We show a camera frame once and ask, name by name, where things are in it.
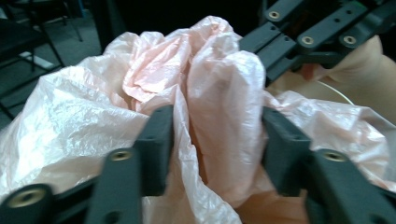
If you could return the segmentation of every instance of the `plastic bag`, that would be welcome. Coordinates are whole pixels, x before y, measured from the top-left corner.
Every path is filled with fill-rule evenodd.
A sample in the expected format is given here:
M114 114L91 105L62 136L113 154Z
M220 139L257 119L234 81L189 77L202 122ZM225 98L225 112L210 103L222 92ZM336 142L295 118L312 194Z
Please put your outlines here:
M256 55L239 51L227 21L207 17L168 36L124 34L103 56L40 78L0 134L0 197L45 182L57 192L100 173L107 152L128 147L150 113L175 105L175 147L162 197L143 199L145 223L305 223L302 198L282 198L260 166L262 107L345 152L374 183L394 188L396 128L372 110L274 97Z

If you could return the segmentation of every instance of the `crumpled plastic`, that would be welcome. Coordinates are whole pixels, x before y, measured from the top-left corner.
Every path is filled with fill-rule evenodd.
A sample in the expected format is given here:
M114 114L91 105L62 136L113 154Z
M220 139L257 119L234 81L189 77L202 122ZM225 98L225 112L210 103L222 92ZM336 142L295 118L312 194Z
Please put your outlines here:
M170 104L168 186L143 199L145 223L306 223L304 198L276 195L260 166L264 105L310 136L312 150L342 151L396 191L395 126L366 107L272 96L239 38L227 21L207 17L167 36L125 33L104 55L43 76L0 133L0 197L43 182L62 192L99 175L101 159L129 147L151 112Z

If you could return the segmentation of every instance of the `translucent plastic sheet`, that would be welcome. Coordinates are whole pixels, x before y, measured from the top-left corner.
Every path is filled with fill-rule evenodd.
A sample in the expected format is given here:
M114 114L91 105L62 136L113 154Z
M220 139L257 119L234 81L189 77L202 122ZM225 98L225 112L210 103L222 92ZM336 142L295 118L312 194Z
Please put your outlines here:
M0 133L0 197L38 182L62 192L99 175L107 152L130 146L151 111L169 104L168 187L143 199L145 223L306 223L303 199L277 196L260 166L264 105L309 135L312 150L343 151L373 183L396 190L393 125L369 108L294 92L275 98L239 38L216 17L168 36L127 33L104 55L40 78Z

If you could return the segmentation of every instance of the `chair leg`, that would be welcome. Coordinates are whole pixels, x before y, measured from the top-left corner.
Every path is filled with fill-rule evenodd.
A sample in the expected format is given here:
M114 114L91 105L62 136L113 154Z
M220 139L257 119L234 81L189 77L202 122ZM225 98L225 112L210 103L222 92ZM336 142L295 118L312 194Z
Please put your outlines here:
M44 29L43 24L39 23L38 27L40 28L41 33L43 33L43 35L47 38L47 43L49 44L50 48L52 49L53 53L55 54L55 57L58 60L59 64L61 65L61 67L64 67L64 61L62 61L62 58L59 55L58 50L56 50L55 46L53 45L52 41L50 40L50 36L47 33L47 31Z
M66 18L62 16L62 21L64 22L64 26L66 26Z
M64 67L64 61L62 61L61 56L58 53L58 50L56 50L55 46L53 45L52 41L47 37L47 40L49 42L49 46L51 47L53 53L55 54L56 59L58 59L59 64L61 67Z
M34 72L35 71L35 50L34 49L30 50L30 57L32 59L32 61L31 61L32 72Z
M11 120L15 119L15 116L11 114L11 112L9 112L9 110L2 104L0 103L0 109L3 110L3 112L7 115L7 117Z
M78 30L77 26L74 24L74 16L70 12L69 5L67 5L67 3L65 1L62 1L62 2L64 3L64 8L66 9L67 16L70 18L70 24L72 24L73 29L76 31L77 36L78 36L78 40L82 42L81 34L79 33L79 30Z

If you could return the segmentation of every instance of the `black metal bracket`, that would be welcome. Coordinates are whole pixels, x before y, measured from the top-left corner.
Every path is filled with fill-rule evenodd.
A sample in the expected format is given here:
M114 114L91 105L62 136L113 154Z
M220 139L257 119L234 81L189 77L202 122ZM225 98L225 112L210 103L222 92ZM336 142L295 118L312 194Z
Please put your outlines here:
M304 63L332 68L386 32L396 22L396 0L278 0L264 15L266 22L240 40L240 49L259 56L269 86Z
M58 195L47 184L21 188L0 205L0 223L142 223L141 197L165 192L173 134L173 107L158 108L132 147L107 155L99 176Z
M265 107L262 121L269 135L265 171L280 195L307 190L310 223L396 223L396 194L370 184L347 155L311 151L309 137L274 109Z

